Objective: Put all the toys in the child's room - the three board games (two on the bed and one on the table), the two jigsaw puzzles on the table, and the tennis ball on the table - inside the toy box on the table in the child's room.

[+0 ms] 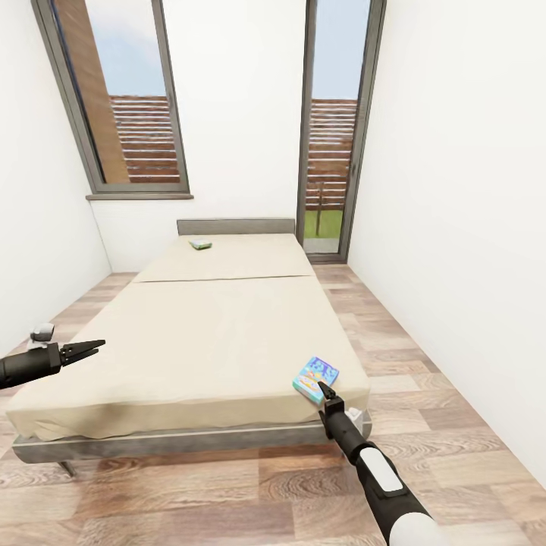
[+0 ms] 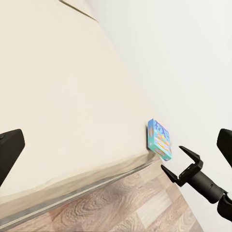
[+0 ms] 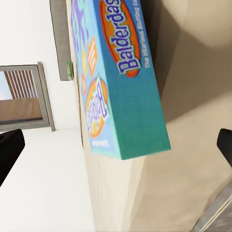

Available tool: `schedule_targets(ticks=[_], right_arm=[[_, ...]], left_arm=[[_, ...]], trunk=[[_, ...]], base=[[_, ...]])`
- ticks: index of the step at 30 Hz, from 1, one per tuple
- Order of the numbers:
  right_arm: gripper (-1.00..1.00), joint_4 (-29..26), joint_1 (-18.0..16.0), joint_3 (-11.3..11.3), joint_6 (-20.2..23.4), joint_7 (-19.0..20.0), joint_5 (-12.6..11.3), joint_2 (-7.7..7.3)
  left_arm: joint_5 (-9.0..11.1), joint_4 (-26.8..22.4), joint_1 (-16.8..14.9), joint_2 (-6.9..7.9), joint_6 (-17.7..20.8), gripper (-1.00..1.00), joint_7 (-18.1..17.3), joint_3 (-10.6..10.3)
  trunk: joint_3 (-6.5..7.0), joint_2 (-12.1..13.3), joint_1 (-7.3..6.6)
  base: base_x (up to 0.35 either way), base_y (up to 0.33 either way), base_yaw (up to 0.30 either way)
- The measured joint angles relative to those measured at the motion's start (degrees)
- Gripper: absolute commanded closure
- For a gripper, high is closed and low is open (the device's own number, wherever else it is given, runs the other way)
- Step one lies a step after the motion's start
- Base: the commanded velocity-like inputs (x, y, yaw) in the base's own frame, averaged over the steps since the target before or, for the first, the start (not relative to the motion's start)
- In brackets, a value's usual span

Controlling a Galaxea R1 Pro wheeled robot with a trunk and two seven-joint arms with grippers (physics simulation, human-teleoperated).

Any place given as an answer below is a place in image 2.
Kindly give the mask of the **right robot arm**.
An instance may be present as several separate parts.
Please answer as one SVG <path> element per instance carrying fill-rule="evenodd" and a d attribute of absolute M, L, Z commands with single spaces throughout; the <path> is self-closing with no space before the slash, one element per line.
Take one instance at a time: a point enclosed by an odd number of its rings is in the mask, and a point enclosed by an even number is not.
<path fill-rule="evenodd" d="M 210 203 L 217 203 L 218 213 L 232 222 L 232 193 L 227 192 L 222 187 L 213 182 L 206 174 L 202 172 L 203 161 L 200 156 L 195 152 L 179 146 L 189 157 L 195 162 L 184 172 L 178 176 L 169 170 L 165 165 L 161 165 L 161 168 L 170 178 L 170 180 L 179 187 L 188 183 L 198 193 L 203 195 Z"/>

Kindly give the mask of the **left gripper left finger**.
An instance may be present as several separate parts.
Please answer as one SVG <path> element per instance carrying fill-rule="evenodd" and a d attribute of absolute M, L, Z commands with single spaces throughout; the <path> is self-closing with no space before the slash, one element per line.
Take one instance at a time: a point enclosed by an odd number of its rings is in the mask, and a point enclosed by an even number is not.
<path fill-rule="evenodd" d="M 25 147 L 21 129 L 0 134 L 0 187 Z"/>

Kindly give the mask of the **board game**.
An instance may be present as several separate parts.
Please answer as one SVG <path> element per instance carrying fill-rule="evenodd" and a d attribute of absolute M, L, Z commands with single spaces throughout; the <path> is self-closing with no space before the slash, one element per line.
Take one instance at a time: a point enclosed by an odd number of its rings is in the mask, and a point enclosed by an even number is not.
<path fill-rule="evenodd" d="M 154 118 L 148 122 L 148 147 L 166 162 L 171 160 L 172 150 L 169 132 Z"/>

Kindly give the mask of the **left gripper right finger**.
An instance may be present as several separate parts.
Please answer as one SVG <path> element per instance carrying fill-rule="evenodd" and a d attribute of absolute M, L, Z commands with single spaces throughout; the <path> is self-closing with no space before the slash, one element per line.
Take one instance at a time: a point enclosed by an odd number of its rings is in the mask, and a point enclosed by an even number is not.
<path fill-rule="evenodd" d="M 220 129 L 217 146 L 232 167 L 232 130 Z"/>

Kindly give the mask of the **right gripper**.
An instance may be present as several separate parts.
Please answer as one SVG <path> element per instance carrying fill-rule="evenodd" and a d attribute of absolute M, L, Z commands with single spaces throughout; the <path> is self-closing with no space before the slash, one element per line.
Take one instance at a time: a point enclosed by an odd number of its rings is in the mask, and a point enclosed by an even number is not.
<path fill-rule="evenodd" d="M 206 174 L 202 172 L 203 161 L 200 159 L 200 156 L 195 152 L 185 148 L 184 146 L 179 146 L 189 157 L 192 158 L 195 162 L 184 172 L 178 176 L 169 170 L 165 165 L 161 165 L 161 168 L 170 178 L 170 180 L 179 187 L 188 183 L 192 186 L 198 193 L 205 195 L 213 186 L 213 180 L 211 180 Z"/>

